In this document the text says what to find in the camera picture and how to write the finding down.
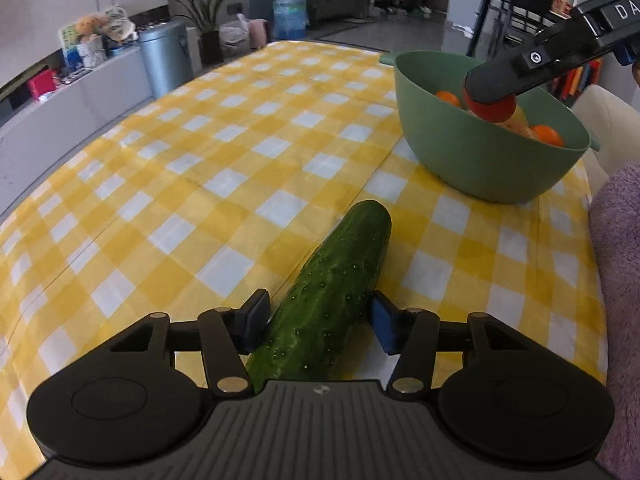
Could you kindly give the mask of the yellow green apple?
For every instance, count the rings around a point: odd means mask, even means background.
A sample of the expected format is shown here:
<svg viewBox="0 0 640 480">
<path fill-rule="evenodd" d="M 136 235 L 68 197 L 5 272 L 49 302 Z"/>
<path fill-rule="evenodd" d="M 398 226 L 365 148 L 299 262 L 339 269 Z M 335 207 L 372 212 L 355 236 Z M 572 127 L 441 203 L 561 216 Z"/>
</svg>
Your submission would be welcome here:
<svg viewBox="0 0 640 480">
<path fill-rule="evenodd" d="M 506 129 L 518 136 L 530 140 L 538 140 L 536 132 L 529 127 L 528 119 L 524 110 L 518 105 L 514 113 L 505 122 L 497 122 L 497 126 Z"/>
</svg>

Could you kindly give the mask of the white plastic bag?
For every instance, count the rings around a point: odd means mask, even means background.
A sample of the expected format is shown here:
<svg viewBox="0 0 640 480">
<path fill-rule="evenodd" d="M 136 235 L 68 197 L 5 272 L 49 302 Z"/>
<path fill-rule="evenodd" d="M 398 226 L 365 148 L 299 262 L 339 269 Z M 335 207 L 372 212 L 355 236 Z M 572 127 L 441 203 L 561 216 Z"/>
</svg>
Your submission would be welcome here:
<svg viewBox="0 0 640 480">
<path fill-rule="evenodd" d="M 236 58 L 250 52 L 250 21 L 239 13 L 234 21 L 219 27 L 219 41 L 224 58 Z"/>
</svg>

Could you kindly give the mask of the pink small stool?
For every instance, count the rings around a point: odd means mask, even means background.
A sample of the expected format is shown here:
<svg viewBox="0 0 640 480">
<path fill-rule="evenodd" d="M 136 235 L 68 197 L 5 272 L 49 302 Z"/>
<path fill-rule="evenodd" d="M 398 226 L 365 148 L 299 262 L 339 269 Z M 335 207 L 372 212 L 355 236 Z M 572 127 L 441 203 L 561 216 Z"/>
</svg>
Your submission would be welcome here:
<svg viewBox="0 0 640 480">
<path fill-rule="evenodd" d="M 271 27 L 267 20 L 255 18 L 248 22 L 248 32 L 250 33 L 250 48 L 252 50 L 262 50 L 271 41 Z"/>
</svg>

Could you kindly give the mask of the red box on console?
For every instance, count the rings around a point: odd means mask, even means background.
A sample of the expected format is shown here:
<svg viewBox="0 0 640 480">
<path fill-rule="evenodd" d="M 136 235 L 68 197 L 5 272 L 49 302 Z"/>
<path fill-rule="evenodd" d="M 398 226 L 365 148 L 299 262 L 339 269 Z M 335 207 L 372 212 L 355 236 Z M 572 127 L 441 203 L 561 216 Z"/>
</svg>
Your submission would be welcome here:
<svg viewBox="0 0 640 480">
<path fill-rule="evenodd" d="M 35 74 L 27 81 L 27 87 L 30 95 L 36 101 L 39 101 L 43 96 L 56 90 L 56 82 L 54 78 L 54 71 L 50 68 L 40 70 L 38 74 Z"/>
</svg>

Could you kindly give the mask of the purple fuzzy blanket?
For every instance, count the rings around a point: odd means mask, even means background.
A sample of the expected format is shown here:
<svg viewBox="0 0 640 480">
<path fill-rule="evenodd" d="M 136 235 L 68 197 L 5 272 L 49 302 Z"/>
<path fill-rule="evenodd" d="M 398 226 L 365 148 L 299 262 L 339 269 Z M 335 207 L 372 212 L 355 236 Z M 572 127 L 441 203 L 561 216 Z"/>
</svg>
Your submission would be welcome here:
<svg viewBox="0 0 640 480">
<path fill-rule="evenodd" d="M 608 332 L 606 386 L 615 415 L 598 462 L 639 477 L 639 166 L 627 164 L 593 197 L 589 227 Z"/>
</svg>

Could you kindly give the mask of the potted long-leaf plant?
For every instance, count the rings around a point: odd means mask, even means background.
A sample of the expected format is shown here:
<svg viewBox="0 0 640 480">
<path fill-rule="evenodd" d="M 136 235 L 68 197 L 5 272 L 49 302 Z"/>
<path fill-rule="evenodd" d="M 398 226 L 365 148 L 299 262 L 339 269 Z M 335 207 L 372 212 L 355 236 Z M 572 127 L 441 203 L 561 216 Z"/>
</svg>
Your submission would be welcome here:
<svg viewBox="0 0 640 480">
<path fill-rule="evenodd" d="M 230 0 L 169 0 L 175 3 L 179 12 L 176 18 L 182 18 L 193 25 L 198 32 L 198 48 L 204 66 L 218 65 L 224 62 L 220 42 L 218 13 Z"/>
</svg>

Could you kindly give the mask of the plush toy bear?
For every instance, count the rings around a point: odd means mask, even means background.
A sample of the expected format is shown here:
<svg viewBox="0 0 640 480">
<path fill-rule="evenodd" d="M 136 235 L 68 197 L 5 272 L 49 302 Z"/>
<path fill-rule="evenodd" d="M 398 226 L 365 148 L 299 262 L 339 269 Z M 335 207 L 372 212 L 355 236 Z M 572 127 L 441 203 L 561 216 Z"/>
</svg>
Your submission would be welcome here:
<svg viewBox="0 0 640 480">
<path fill-rule="evenodd" d="M 106 16 L 103 14 L 89 14 L 78 18 L 74 24 L 78 41 L 87 42 L 94 36 L 99 35 L 106 22 Z"/>
</svg>

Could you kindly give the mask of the red cherry tomato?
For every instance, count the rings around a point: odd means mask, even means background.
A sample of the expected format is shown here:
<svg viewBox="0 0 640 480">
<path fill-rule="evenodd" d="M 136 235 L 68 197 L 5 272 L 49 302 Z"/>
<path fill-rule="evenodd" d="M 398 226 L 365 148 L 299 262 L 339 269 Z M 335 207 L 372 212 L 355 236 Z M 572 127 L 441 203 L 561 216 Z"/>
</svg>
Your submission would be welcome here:
<svg viewBox="0 0 640 480">
<path fill-rule="evenodd" d="M 466 89 L 463 89 L 463 96 L 468 110 L 485 122 L 492 122 L 493 124 L 506 122 L 512 117 L 518 106 L 515 96 L 506 96 L 501 100 L 488 104 L 474 100 Z"/>
</svg>

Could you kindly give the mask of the yellow checkered tablecloth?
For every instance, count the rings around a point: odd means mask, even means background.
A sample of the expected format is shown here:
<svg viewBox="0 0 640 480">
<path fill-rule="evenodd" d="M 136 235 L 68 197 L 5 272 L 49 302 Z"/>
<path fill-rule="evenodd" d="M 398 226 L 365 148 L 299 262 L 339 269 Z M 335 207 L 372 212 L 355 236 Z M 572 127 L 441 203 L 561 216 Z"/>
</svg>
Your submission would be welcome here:
<svg viewBox="0 0 640 480">
<path fill-rule="evenodd" d="M 279 42 L 132 114 L 3 220 L 2 477 L 41 464 L 40 382 L 151 312 L 280 300 L 367 198 L 393 219 L 378 286 L 398 307 L 484 311 L 605 376 L 584 168 L 526 205 L 474 200 L 416 160 L 376 54 Z"/>
</svg>

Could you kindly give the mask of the blue water jug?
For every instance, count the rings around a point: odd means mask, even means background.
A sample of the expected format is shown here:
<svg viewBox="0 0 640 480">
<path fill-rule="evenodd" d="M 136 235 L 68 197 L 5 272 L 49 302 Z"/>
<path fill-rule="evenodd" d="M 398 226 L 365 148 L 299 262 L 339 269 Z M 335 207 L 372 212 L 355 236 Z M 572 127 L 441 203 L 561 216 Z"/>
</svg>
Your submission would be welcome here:
<svg viewBox="0 0 640 480">
<path fill-rule="evenodd" d="M 273 35 L 279 40 L 302 40 L 308 24 L 307 0 L 274 0 Z"/>
</svg>

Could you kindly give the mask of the black dining chair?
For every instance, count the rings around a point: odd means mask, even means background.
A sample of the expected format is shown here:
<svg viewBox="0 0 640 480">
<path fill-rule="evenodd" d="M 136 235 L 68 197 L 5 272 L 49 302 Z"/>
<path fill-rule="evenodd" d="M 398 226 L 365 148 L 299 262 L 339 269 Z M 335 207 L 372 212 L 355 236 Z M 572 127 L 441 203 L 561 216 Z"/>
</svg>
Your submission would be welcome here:
<svg viewBox="0 0 640 480">
<path fill-rule="evenodd" d="M 484 34 L 489 12 L 495 12 L 487 54 L 495 56 L 502 47 L 517 46 L 541 29 L 570 17 L 572 5 L 567 0 L 551 0 L 550 8 L 540 13 L 546 0 L 480 0 L 473 33 L 466 55 L 474 58 Z"/>
</svg>

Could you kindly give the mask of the green cucumber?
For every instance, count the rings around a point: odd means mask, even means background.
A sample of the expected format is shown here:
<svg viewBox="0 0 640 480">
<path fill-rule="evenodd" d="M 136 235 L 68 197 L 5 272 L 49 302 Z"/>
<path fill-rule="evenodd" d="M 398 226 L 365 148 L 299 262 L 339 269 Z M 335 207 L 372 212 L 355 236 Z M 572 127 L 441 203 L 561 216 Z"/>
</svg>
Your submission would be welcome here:
<svg viewBox="0 0 640 480">
<path fill-rule="evenodd" d="M 376 200 L 349 208 L 302 266 L 250 355 L 255 390 L 270 380 L 330 377 L 378 282 L 391 232 L 390 213 Z"/>
</svg>

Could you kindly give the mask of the grey metal trash bin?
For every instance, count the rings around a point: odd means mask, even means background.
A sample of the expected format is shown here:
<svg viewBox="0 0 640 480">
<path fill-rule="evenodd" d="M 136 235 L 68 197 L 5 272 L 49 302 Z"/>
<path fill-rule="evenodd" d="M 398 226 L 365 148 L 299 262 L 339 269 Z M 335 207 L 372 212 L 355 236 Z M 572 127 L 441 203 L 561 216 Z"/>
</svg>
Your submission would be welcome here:
<svg viewBox="0 0 640 480">
<path fill-rule="evenodd" d="M 183 22 L 167 22 L 142 30 L 139 46 L 155 99 L 193 79 L 188 32 Z"/>
</svg>

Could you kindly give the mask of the white TV console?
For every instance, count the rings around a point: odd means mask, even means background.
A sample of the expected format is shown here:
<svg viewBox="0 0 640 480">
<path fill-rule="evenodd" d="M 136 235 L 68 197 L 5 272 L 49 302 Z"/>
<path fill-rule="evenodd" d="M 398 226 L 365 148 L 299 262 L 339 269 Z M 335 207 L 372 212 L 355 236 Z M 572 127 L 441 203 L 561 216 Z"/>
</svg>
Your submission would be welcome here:
<svg viewBox="0 0 640 480">
<path fill-rule="evenodd" d="M 1 127 L 1 212 L 11 211 L 78 146 L 149 103 L 152 92 L 138 47 L 33 102 Z"/>
</svg>

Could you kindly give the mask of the small orange tangerine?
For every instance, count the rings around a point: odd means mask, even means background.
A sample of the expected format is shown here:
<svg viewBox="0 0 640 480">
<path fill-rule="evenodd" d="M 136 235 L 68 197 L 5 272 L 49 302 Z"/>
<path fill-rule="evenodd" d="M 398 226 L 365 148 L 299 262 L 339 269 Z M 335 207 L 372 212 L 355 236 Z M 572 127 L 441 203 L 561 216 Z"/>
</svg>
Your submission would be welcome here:
<svg viewBox="0 0 640 480">
<path fill-rule="evenodd" d="M 446 90 L 438 90 L 435 92 L 437 99 L 440 99 L 454 107 L 461 108 L 462 104 L 459 98 L 452 92 Z"/>
</svg>

